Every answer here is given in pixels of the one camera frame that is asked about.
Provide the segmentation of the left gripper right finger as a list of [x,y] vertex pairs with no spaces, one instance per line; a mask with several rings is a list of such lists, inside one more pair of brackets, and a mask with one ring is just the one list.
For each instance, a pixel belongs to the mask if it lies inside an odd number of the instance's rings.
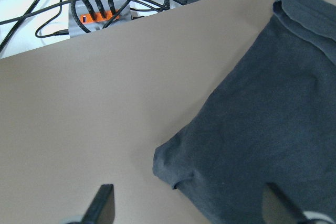
[[265,223],[307,223],[303,211],[275,183],[265,184]]

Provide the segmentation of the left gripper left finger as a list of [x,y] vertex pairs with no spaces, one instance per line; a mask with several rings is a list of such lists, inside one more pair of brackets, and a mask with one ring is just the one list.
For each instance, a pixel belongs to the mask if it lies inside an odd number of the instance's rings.
[[81,223],[113,223],[115,219],[114,186],[101,185]]

